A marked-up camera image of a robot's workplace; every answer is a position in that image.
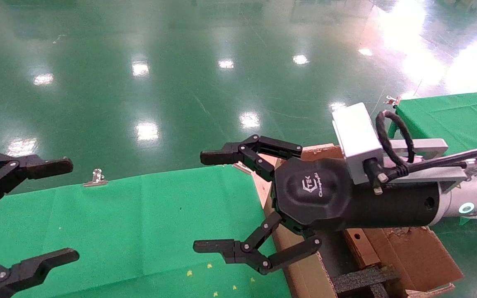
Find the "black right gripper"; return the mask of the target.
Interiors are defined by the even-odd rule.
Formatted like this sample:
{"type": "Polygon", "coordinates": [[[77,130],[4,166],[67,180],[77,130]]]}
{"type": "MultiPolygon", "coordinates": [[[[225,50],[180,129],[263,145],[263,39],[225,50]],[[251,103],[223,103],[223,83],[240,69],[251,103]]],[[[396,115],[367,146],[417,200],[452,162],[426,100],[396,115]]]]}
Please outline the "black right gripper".
{"type": "Polygon", "coordinates": [[[206,166],[241,162],[260,178],[271,182],[273,208],[246,241],[197,240],[197,253],[219,253],[227,264],[246,264],[261,275],[299,262],[320,249],[321,240],[308,236],[297,245],[265,256],[259,247],[280,223],[294,233],[340,231],[349,228],[412,228],[427,226],[438,213],[440,189],[436,182],[387,185],[382,194],[369,183],[355,185],[342,159],[299,159],[301,145],[252,135],[225,143],[219,150],[201,151],[206,166]],[[286,160],[278,168],[260,154],[286,160]]]}

